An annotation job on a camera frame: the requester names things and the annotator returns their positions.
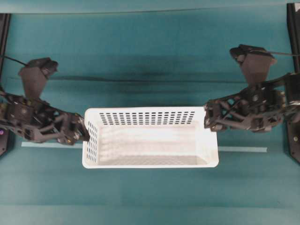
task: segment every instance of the white tape strip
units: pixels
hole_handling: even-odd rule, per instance
[[[22,147],[31,147],[31,148],[60,148],[60,149],[82,149],[83,144],[76,143],[74,145],[62,145],[59,143],[33,143],[33,142],[22,142]]]
[[[236,147],[236,146],[219,146],[219,151],[231,151],[231,152],[258,152],[267,153],[267,147]]]
[[[60,148],[60,149],[82,149],[83,144],[76,143],[73,146],[62,145],[59,143],[33,143],[33,142],[22,142],[22,147],[31,147],[31,148]],[[235,146],[219,146],[219,151],[228,151],[228,152],[258,152],[266,153],[267,147],[235,147]]]

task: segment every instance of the teal table surface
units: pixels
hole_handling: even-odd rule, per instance
[[[265,2],[165,12],[13,14],[6,55],[58,61],[41,98],[66,111],[203,105],[247,86],[230,48],[291,52],[286,5]],[[276,58],[268,79],[293,71],[291,57]],[[5,60],[1,82],[7,92],[23,94],[20,68]],[[285,125],[264,134],[225,131],[217,138],[219,146],[267,152],[220,152],[216,168],[88,170],[81,149],[21,147],[22,138],[11,136],[0,158],[0,224],[298,225],[300,166],[287,153]]]

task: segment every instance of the basket bottom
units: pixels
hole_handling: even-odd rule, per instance
[[[195,126],[100,128],[98,165],[204,165]]]

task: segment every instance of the basket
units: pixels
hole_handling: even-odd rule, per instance
[[[91,108],[85,168],[215,167],[217,134],[204,129],[203,107]]]

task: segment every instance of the black cable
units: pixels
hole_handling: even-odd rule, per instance
[[[268,52],[274,55],[289,55],[289,56],[300,56],[300,54],[291,54],[291,53],[284,53],[284,52]]]
[[[1,57],[1,58],[5,58],[5,59],[8,59],[8,60],[15,61],[15,62],[17,62],[17,63],[20,63],[20,64],[24,65],[24,66],[27,66],[27,64],[26,64],[26,63],[23,63],[23,62],[21,62],[21,61],[19,61],[19,60],[16,60],[16,59],[10,58],[10,57],[8,57],[8,56],[6,56],[6,55],[0,55],[0,57]]]
[[[270,53],[270,54],[274,54],[274,55],[287,55],[287,56],[300,56],[300,54],[292,54],[292,53],[284,53],[284,52],[269,52],[269,51],[262,51],[262,50],[251,50],[252,52],[257,52],[257,53]]]

